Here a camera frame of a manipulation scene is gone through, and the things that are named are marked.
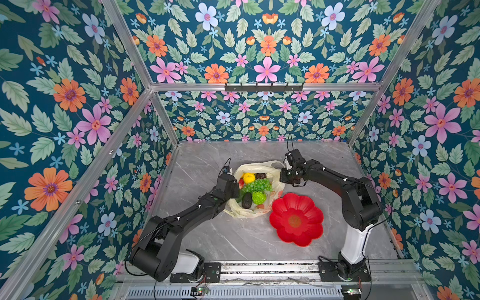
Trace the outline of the yellowish translucent plastic bag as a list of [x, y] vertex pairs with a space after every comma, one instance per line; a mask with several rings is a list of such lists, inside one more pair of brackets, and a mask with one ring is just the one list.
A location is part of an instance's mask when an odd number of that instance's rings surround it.
[[225, 212], [236, 219], [251, 219], [269, 213], [273, 202], [283, 195], [285, 183], [280, 181], [282, 163], [267, 161], [243, 164], [234, 177], [239, 195], [227, 202]]

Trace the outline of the yellow bumpy fruit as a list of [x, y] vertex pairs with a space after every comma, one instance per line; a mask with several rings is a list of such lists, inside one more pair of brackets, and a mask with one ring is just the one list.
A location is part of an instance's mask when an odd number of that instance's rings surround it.
[[256, 180], [255, 173], [247, 172], [242, 175], [242, 180], [245, 185], [253, 183]]

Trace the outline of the dark rough avocado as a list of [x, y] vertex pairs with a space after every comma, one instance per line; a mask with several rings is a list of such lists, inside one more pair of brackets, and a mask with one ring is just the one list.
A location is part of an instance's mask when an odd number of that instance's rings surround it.
[[242, 197], [241, 206], [243, 209], [249, 210], [253, 205], [253, 195], [250, 192], [247, 192]]

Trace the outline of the dark brown fruit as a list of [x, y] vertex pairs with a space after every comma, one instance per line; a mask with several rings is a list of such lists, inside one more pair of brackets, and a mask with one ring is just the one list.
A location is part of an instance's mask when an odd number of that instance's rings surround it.
[[261, 180], [261, 179], [266, 179], [267, 175], [266, 175], [266, 173], [256, 173], [255, 177], [256, 177], [257, 180]]

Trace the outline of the light green custard apple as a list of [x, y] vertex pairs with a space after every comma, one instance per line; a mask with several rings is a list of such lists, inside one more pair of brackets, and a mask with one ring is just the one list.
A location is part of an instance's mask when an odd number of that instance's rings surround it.
[[256, 206], [263, 205], [267, 200], [267, 196], [263, 191], [255, 191], [252, 193], [252, 200]]

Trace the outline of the red flower-shaped plastic plate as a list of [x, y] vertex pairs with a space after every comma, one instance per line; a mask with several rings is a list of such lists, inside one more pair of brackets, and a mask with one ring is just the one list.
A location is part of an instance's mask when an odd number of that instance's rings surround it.
[[273, 202], [269, 216], [278, 238], [299, 247], [308, 247], [323, 235], [324, 219], [323, 212], [310, 197], [292, 192]]

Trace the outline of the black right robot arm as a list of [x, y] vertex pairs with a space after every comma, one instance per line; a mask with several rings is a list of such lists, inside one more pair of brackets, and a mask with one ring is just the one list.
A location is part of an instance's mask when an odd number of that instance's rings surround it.
[[307, 161], [298, 149], [287, 152], [285, 157], [281, 182], [298, 187], [301, 181], [312, 181], [340, 196], [347, 233], [339, 262], [349, 268], [363, 265], [370, 233], [379, 225], [383, 213], [379, 196], [370, 180], [343, 175], [314, 159]]

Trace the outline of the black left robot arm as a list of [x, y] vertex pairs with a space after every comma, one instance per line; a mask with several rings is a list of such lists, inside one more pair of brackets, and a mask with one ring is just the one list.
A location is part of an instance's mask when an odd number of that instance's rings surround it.
[[239, 193], [237, 179], [230, 173], [222, 173], [216, 186], [200, 196], [193, 206], [172, 216], [151, 217], [132, 248], [129, 262], [159, 282], [170, 275], [198, 280], [202, 276], [205, 259], [192, 250], [182, 252], [182, 240], [192, 230], [223, 212], [226, 203], [238, 197]]

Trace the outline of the red fruit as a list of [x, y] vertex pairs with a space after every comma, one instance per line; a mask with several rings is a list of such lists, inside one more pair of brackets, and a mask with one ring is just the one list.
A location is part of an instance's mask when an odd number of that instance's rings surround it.
[[245, 182], [243, 181], [243, 178], [241, 178], [239, 181], [238, 181], [238, 184], [239, 184], [239, 188], [240, 189], [243, 189], [244, 185], [245, 185]]

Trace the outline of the green grape bunch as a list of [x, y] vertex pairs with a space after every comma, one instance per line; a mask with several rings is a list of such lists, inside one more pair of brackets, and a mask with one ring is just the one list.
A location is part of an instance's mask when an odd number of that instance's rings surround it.
[[242, 188], [242, 191], [245, 193], [254, 193], [254, 192], [271, 192], [273, 191], [273, 187], [271, 182], [264, 178], [264, 179], [256, 179], [253, 182], [245, 184]]

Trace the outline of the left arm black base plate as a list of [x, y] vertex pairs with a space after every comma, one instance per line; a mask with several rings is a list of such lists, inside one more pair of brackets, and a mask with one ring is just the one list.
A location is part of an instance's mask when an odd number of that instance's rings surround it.
[[169, 280], [171, 283], [219, 283], [221, 268], [220, 262], [205, 262], [198, 266], [192, 274], [172, 274]]

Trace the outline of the black hook rail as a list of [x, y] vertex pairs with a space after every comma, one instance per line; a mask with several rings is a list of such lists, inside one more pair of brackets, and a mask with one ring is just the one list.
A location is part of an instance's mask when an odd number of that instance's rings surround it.
[[274, 93], [283, 93], [283, 92], [296, 92], [302, 91], [304, 88], [303, 84], [290, 84], [290, 83], [237, 83], [237, 84], [225, 84], [224, 90], [226, 92], [247, 92], [247, 93], [257, 93], [257, 92], [274, 92]]

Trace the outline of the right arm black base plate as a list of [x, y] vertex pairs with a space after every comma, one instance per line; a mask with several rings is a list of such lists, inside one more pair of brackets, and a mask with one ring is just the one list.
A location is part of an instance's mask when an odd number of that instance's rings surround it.
[[331, 262], [322, 260], [318, 262], [317, 266], [323, 282], [371, 281], [371, 273], [366, 259], [357, 264], [348, 264], [346, 261]]

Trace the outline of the aluminium frame rail base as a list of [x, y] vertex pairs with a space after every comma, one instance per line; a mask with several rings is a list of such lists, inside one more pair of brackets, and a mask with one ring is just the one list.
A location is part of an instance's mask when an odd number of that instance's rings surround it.
[[432, 300], [411, 260], [373, 259], [343, 281], [333, 265], [317, 260], [220, 261], [198, 282], [157, 282], [120, 276], [112, 300]]

